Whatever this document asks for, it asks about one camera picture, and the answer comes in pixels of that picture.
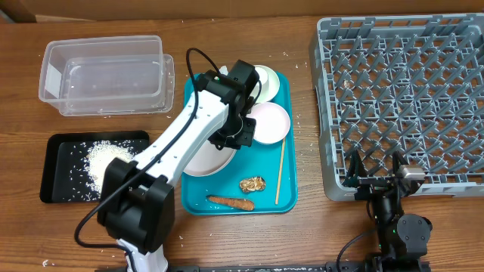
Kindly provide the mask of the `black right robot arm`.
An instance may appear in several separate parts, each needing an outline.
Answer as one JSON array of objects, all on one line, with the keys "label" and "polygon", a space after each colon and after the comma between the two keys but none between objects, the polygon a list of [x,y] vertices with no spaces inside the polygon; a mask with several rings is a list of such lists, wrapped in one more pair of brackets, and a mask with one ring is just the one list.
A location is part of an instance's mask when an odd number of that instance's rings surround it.
[{"label": "black right robot arm", "polygon": [[[350,167],[343,182],[345,187],[354,187],[354,198],[366,202],[368,216],[375,228],[350,240],[336,259],[338,271],[408,271],[430,272],[427,262],[421,257],[427,254],[427,243],[433,225],[428,218],[406,214],[402,199],[416,193],[425,182],[426,174],[419,166],[410,165],[403,155],[392,154],[392,174],[389,177],[374,177],[364,167],[358,151],[350,156]],[[364,261],[344,264],[343,253],[364,236],[375,233],[379,252],[367,255]]]}]

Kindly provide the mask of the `large white plate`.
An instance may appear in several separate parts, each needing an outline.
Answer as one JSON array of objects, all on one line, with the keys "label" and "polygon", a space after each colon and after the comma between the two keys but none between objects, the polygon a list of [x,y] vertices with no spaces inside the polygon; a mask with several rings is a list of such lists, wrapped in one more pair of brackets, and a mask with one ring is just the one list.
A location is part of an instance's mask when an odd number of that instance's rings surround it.
[{"label": "large white plate", "polygon": [[218,150],[215,145],[205,141],[185,167],[184,173],[194,177],[213,175],[221,171],[237,151],[228,147]]}]

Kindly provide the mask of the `orange carrot piece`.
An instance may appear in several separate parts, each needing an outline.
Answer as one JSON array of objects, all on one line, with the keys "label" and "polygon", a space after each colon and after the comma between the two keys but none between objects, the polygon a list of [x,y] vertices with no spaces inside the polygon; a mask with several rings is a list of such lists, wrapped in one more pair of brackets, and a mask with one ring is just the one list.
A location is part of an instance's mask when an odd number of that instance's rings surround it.
[{"label": "orange carrot piece", "polygon": [[220,196],[207,196],[210,202],[214,202],[220,205],[229,206],[234,209],[240,209],[244,211],[252,211],[255,209],[255,204],[248,199],[238,198],[226,198]]}]

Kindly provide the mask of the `white rice pile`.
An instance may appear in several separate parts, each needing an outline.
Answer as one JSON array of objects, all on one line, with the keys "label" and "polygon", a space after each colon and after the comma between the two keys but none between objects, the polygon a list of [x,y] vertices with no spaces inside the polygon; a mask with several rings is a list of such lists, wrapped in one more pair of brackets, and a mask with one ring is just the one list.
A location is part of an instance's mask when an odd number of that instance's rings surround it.
[{"label": "white rice pile", "polygon": [[62,143],[57,155],[52,201],[99,200],[107,166],[115,158],[130,162],[143,144],[140,140]]}]

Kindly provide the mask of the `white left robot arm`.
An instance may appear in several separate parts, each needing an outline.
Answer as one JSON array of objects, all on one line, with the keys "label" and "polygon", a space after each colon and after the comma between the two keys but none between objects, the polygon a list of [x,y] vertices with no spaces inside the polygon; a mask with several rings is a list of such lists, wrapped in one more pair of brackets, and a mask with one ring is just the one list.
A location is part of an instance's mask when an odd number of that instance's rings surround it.
[{"label": "white left robot arm", "polygon": [[231,71],[209,70],[194,81],[182,112],[131,162],[106,168],[98,223],[126,253],[128,271],[165,271],[163,243],[175,222],[175,186],[205,142],[238,150],[250,146],[256,127],[247,117],[260,86],[256,68],[238,60]]}]

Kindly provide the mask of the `brown crumbly food scrap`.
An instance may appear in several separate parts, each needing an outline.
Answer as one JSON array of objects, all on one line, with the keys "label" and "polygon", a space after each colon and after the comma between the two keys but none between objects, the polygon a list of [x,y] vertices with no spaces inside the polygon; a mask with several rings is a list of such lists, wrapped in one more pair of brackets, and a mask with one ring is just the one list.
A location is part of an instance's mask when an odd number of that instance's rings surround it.
[{"label": "brown crumbly food scrap", "polygon": [[266,187],[266,182],[262,177],[252,177],[242,180],[239,183],[239,188],[243,193],[252,193],[262,191]]}]

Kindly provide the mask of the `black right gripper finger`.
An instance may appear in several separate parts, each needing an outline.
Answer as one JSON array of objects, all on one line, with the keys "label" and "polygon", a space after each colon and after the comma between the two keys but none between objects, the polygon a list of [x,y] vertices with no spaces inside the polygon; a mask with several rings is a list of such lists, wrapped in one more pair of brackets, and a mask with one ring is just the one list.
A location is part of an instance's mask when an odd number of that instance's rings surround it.
[{"label": "black right gripper finger", "polygon": [[408,161],[399,151],[394,151],[392,153],[392,174],[397,176],[399,169],[402,165],[407,165]]},{"label": "black right gripper finger", "polygon": [[357,150],[353,150],[350,157],[350,166],[347,172],[348,178],[365,178],[366,170]]}]

